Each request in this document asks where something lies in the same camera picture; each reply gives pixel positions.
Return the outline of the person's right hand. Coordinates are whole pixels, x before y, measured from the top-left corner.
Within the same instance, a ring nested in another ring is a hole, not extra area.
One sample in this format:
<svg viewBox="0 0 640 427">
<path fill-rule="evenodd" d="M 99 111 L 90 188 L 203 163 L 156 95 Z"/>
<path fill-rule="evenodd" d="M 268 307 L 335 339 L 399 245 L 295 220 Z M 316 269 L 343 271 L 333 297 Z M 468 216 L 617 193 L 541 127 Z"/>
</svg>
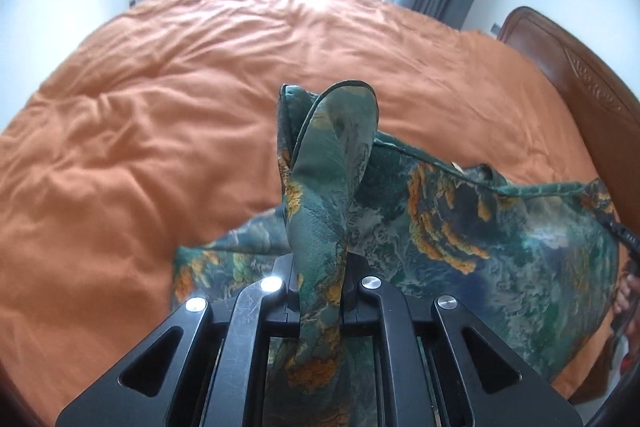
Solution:
<svg viewBox="0 0 640 427">
<path fill-rule="evenodd" d="M 639 296 L 639 279 L 634 274 L 623 276 L 618 285 L 614 299 L 613 310 L 615 314 L 626 312 L 631 308 L 631 301 Z"/>
</svg>

